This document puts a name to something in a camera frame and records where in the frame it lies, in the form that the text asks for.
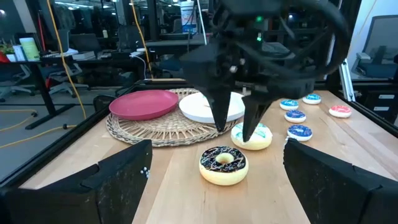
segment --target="white plate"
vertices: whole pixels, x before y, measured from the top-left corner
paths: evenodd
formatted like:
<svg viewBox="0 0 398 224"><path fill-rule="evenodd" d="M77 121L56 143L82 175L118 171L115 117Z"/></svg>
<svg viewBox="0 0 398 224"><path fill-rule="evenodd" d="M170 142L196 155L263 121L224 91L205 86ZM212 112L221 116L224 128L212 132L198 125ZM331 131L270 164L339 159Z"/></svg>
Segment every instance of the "white plate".
<svg viewBox="0 0 398 224"><path fill-rule="evenodd" d="M231 93L231 101L229 102L228 117L226 121L233 121L243 116L244 104L242 101L243 95L239 93ZM201 93L194 93L186 96L180 101L180 109L184 116L192 121L201 123L214 124L213 114L211 109L204 102L206 99Z"/></svg>

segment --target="chocolate glazed donut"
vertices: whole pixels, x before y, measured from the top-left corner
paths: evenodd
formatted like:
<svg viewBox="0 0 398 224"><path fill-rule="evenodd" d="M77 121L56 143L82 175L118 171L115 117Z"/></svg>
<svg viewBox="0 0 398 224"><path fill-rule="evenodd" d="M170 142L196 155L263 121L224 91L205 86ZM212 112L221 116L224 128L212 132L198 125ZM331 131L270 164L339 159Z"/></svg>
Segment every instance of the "chocolate glazed donut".
<svg viewBox="0 0 398 224"><path fill-rule="evenodd" d="M217 185L233 185L244 179L249 169L246 156L229 146L206 150L200 158L200 174Z"/></svg>

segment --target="yellow cable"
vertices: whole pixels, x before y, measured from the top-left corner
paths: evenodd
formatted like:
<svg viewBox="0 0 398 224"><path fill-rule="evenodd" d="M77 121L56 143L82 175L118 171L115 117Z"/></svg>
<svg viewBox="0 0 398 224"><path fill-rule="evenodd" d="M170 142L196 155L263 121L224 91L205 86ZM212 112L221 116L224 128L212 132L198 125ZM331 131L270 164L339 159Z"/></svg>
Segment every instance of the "yellow cable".
<svg viewBox="0 0 398 224"><path fill-rule="evenodd" d="M48 7L49 7L49 11L50 11L50 15L51 15L51 20L52 20L52 25L54 26L54 30L55 30L55 35L57 36L58 45L60 46L60 53L61 53L61 58L62 58L63 67L64 67L64 69L65 69L65 71L66 71L66 73L67 73L69 82L70 82L70 84L72 85L73 90L75 91L76 96L77 96L77 98L78 98L78 100L79 100L79 103L80 103L80 106L81 106L81 110L83 111L83 117L86 119L86 111L85 111L85 108L84 108L84 106L83 106L83 103L82 103L81 100L80 100L79 93L77 92L77 89L76 89L75 85L74 85L73 82L72 82L72 78L70 77L70 74L69 74L69 71L68 71L67 63L65 62L65 57L63 56L62 44L61 44L60 36L59 36L59 34L58 34L57 26L55 25L55 19L54 19L54 15L53 15L53 13L52 13L50 0L47 0L47 5L48 5Z"/></svg>
<svg viewBox="0 0 398 224"><path fill-rule="evenodd" d="M30 109L26 109L26 110L0 110L0 112L5 112L5 113L7 113L7 112L26 112L26 111L37 113L36 110L30 110ZM0 131L6 131L6 130L10 130L12 128L16 128L16 127L22 125L23 123L25 123L26 121L32 119L33 117L34 117L34 115L30 115L28 118L26 118L25 120L21 121L20 123L15 124L15 125L13 125L11 127L8 127L8 128L0 129Z"/></svg>
<svg viewBox="0 0 398 224"><path fill-rule="evenodd" d="M68 126L67 126L67 128L74 128L74 127L76 127L76 125L68 125ZM37 135L35 135L35 136L32 136L32 137L30 137L30 138L22 139L22 140L19 140L19 141L16 141L16 142L12 142L12 143L9 143L9 144L5 144L5 145L3 145L3 146L0 146L0 149L2 149L2 148L4 148L4 147L12 146L12 145L15 145L15 144L24 142L24 141L29 141L29 140L31 140L31 139L40 137L40 136L42 136L42 135L44 135L44 134L47 134L47 133L49 133L49 132L52 132L52 131L55 131L55 130L58 130L58 129L63 129L63 127L53 128L53 129L44 131L44 132L42 132L42 133L40 133L40 134L37 134Z"/></svg>
<svg viewBox="0 0 398 224"><path fill-rule="evenodd" d="M150 66L150 63L149 63L148 50L147 50L147 46L146 46L146 44L145 44L145 40L144 40L144 36L143 36L143 34L142 34L142 31L141 31L141 28L139 27L139 23L138 23L138 19L137 19L137 14L136 14L136 9L134 8L134 2L133 2L133 0L130 0L130 2L131 2L131 7L132 7L132 13L133 13L133 15L134 15L134 20L136 21L136 25L137 25L137 28L138 28L138 31L139 31L139 35L141 36L142 44L144 45L145 55L146 55L146 57L147 57L147 62L148 62L149 71L151 72L151 71L152 71L152 67Z"/></svg>

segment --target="donut hole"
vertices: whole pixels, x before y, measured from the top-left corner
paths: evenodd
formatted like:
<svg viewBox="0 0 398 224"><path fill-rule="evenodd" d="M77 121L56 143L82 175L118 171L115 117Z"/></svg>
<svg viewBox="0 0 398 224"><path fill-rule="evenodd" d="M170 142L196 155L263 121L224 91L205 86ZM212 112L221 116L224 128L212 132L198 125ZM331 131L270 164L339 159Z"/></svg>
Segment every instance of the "donut hole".
<svg viewBox="0 0 398 224"><path fill-rule="evenodd" d="M223 152L216 156L216 161L220 164L229 164L234 161L234 157L229 153Z"/></svg>

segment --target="wicker placemat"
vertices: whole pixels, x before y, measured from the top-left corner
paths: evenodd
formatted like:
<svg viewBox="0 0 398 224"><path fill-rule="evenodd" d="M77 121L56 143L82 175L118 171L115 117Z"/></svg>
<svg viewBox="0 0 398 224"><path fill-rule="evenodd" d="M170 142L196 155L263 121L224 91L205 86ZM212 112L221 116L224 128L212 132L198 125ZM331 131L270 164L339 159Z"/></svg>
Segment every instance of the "wicker placemat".
<svg viewBox="0 0 398 224"><path fill-rule="evenodd" d="M179 101L198 91L192 88L170 90L178 95ZM106 128L120 141L135 144L151 139L154 147L180 146L205 141L229 131L238 120L227 122L225 130L219 133L214 124L204 124L186 118L177 106L172 112L148 121L128 121L109 114Z"/></svg>

